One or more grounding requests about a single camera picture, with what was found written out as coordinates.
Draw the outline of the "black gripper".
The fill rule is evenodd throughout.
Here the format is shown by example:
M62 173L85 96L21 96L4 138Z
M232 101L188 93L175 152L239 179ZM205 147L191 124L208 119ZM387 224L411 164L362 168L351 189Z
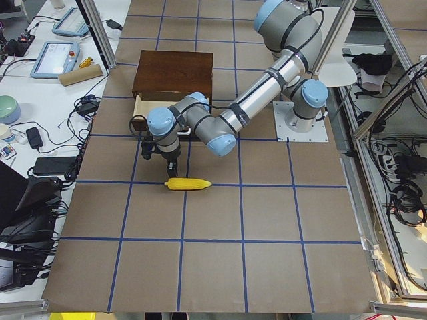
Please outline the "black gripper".
M170 158L167 160L167 173L170 178L177 177L178 171L178 158Z

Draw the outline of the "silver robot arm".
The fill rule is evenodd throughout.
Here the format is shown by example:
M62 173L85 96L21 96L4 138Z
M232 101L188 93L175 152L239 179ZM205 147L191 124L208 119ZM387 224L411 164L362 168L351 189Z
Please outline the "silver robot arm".
M326 104L328 90L321 81L302 80L316 60L313 49L287 46L282 56L220 115L209 112L207 99L200 92L192 93L169 107L156 107L147 116L150 137L142 143L142 156L149 160L160 154L167 160L170 177L177 175L177 158L181 154L179 131L189 128L219 157L236 145L236 134L250 123L279 93L288 93L294 106L285 115L285 124L292 131L307 133L317 121L319 110Z
M254 19L254 30L274 54L292 55L305 73L314 64L322 46L320 13L309 15L288 1L265 1Z

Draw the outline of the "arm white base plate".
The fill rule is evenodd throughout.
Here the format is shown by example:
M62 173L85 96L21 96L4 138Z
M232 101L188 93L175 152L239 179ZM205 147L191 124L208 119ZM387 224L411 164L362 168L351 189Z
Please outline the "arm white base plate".
M294 103L274 101L274 121L278 141L298 143L327 143L328 134L322 113L309 120L300 119L294 113Z

